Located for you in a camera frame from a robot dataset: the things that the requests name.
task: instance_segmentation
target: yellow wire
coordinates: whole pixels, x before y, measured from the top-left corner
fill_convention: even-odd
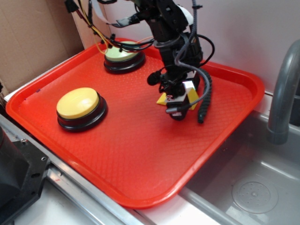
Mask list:
[[[105,53],[107,52],[107,50],[108,50],[108,43],[104,40],[104,37],[103,37],[103,35],[101,34],[101,32],[99,32],[97,29],[96,30],[94,30],[95,32],[97,32],[97,34],[101,37],[101,39],[104,41],[104,44],[105,44],[105,46],[106,46],[106,50],[105,50]]]
[[[140,42],[142,42],[142,41],[144,41],[144,40],[147,40],[147,39],[150,39],[150,38],[153,38],[153,36],[146,37],[146,38],[144,38],[144,39],[142,39],[142,40],[139,40],[139,41],[137,41],[137,43],[140,43]]]
[[[102,54],[104,54],[105,55],[105,53],[107,52],[107,49],[106,49],[106,51],[105,52],[103,52],[100,48],[99,48],[99,45],[98,45],[98,43],[97,43],[97,40],[96,40],[96,37],[95,37],[95,35],[94,35],[94,41],[95,41],[95,44],[96,44],[96,47],[97,47],[97,49],[99,50],[99,52],[101,52]]]
[[[93,30],[94,32],[96,32],[96,33],[100,36],[100,38],[101,38],[101,39],[103,40],[103,42],[105,43],[106,49],[108,49],[108,43],[110,43],[110,41],[107,41],[107,39],[103,36],[103,34],[102,34],[102,33],[101,33],[101,32],[100,32],[93,24],[90,23],[90,21],[88,20],[88,16],[87,16],[85,10],[84,10],[83,7],[82,7],[82,2],[81,2],[81,0],[78,0],[78,2],[79,2],[80,9],[81,9],[81,11],[82,11],[82,14],[83,14],[83,16],[85,17],[85,20],[87,21],[88,25],[92,28],[92,30]]]

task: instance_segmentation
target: small yellow object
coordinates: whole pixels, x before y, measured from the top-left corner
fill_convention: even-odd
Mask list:
[[[123,41],[122,43],[136,44],[136,42],[133,42],[133,41]],[[128,59],[131,59],[134,56],[136,56],[137,54],[138,54],[137,52],[126,52],[126,51],[120,52],[119,48],[112,47],[112,48],[107,49],[105,56],[110,61],[120,62],[120,61],[125,61]]]
[[[188,101],[190,103],[196,101],[199,98],[196,90],[192,87],[186,88],[186,92],[187,92]],[[163,93],[156,103],[159,105],[167,105],[167,102],[168,101],[166,99],[166,93]],[[191,106],[189,108],[189,110],[194,110],[196,108],[196,106],[197,106],[197,104],[194,104],[193,106]]]
[[[187,88],[187,97],[188,97],[188,101],[190,103],[196,101],[199,98],[199,96],[194,88]],[[197,106],[197,104],[192,105],[189,108],[189,110],[194,110],[196,108],[196,106]]]
[[[163,93],[156,103],[159,105],[167,105],[166,96],[167,94]]]
[[[57,103],[58,114],[65,119],[78,119],[92,112],[99,96],[92,88],[78,88],[65,94]]]

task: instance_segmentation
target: white wall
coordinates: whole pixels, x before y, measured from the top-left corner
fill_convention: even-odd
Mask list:
[[[190,12],[191,0],[176,0]],[[197,0],[198,33],[216,46],[211,59],[258,75],[266,90],[273,91],[285,53],[300,39],[299,0]],[[135,13],[130,1],[119,0],[105,6],[108,20],[114,22]],[[151,35],[146,23],[111,28],[117,37],[139,40]],[[210,47],[201,41],[204,55]]]

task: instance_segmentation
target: sink drain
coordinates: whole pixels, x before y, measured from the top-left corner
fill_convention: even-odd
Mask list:
[[[261,177],[246,177],[232,188],[234,202],[250,213],[265,213],[272,210],[278,201],[275,187]]]

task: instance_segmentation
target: yellow block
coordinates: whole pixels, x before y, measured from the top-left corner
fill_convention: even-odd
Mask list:
[[[198,94],[197,94],[197,92],[196,92],[196,90],[194,88],[188,88],[187,89],[187,97],[188,97],[188,101],[190,103],[196,101],[199,98],[199,96],[198,96]],[[196,108],[196,106],[197,106],[197,104],[192,105],[189,108],[189,110],[194,110]]]
[[[188,101],[190,103],[196,101],[199,98],[199,96],[194,88],[192,88],[192,87],[187,88],[186,91],[187,91]],[[167,105],[166,93],[163,93],[156,103],[159,105]],[[196,108],[196,106],[197,106],[197,104],[191,106],[189,108],[189,110],[194,110]]]
[[[166,97],[167,97],[167,94],[163,93],[156,103],[159,105],[166,105],[167,104],[167,102],[165,100]]]

